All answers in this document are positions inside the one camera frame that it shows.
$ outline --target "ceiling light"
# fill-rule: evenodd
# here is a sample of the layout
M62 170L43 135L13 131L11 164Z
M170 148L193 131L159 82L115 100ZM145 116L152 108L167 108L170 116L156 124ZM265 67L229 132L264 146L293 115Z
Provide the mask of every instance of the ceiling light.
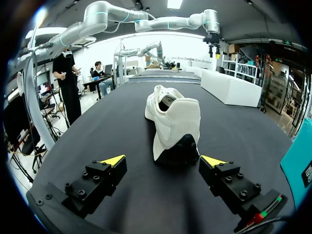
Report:
M293 82L293 83L295 84L295 86L297 87L297 89L300 91L300 89L299 89L298 85L296 84L296 82Z
M46 16L47 10L43 7L40 8L40 10L38 10L36 13L36 25L40 26Z
M182 0L168 0L167 8L169 9L180 9Z
M39 35L46 35L46 34L59 34L62 33L66 30L67 28L62 28L62 27L47 27L47 28L38 28L36 31L36 36ZM30 30L25 39L31 38L33 34L33 30Z
M11 92L9 95L8 95L8 102L13 99L17 94L19 93L19 89L15 89L13 90L13 92Z

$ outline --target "white sneaker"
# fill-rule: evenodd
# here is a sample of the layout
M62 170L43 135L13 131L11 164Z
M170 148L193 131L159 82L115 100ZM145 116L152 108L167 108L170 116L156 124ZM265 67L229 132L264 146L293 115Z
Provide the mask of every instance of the white sneaker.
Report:
M157 85L147 98L145 117L156 126L154 161L180 165L198 160L200 108L196 99Z

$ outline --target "black table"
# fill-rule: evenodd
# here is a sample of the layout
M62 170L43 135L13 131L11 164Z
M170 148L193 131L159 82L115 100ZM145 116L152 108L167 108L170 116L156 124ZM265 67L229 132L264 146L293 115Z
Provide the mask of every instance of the black table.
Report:
M97 80L84 83L83 86L84 86L84 88L87 88L88 85L96 85L97 86L98 99L101 99L102 97L101 97L101 91L99 89L99 83L104 81L104 80L107 80L109 78L112 78L112 76L111 75L101 76Z
M32 190L52 182L64 191L65 182L80 176L86 164L126 154L127 174L86 220L125 234L233 233L240 218L212 195L198 163L182 171L153 163L156 130L144 108L157 84L126 83L92 106L52 148ZM258 109L224 105L198 84L163 85L199 101L199 152L234 161L249 180L262 184L263 194L276 189L286 195L280 215L290 215L292 193L279 166L292 143L285 133Z

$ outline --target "ceiling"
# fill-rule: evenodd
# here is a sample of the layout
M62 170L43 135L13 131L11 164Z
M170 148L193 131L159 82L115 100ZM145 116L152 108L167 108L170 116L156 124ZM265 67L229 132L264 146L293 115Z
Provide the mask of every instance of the ceiling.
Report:
M85 8L94 0L57 0L48 5L49 14L42 27L57 26L68 27L71 24L83 21ZM108 0L109 3L137 10L135 0ZM143 10L150 7L149 13L156 18L164 16L189 17L194 13L201 13L205 9L214 9L218 12L218 20L221 27L221 36L225 40L249 39L249 38L274 38L284 39L300 43L300 38L295 30L285 21L281 15L273 10L266 0L253 0L253 5L246 0L183 0L181 8L168 9L167 0L141 0ZM113 22L109 22L109 31L115 28ZM114 36L134 33L133 24L122 24L115 34L99 33L94 35L97 40L103 40ZM204 29L182 29L180 32L206 35Z

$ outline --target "man in black shirt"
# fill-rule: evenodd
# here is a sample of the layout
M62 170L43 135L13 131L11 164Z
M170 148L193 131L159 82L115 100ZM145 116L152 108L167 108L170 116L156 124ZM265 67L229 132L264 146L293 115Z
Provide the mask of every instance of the man in black shirt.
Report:
M70 125L81 116L80 100L75 83L75 76L80 71L74 65L73 53L68 49L53 60L53 75L58 79Z
M92 77L101 77L104 76L103 70L101 70L102 63L100 61L95 63L96 69L92 73ZM113 80L107 79L102 81L99 85L99 88L103 94L103 96L107 95L107 87L111 87L111 91L114 89Z

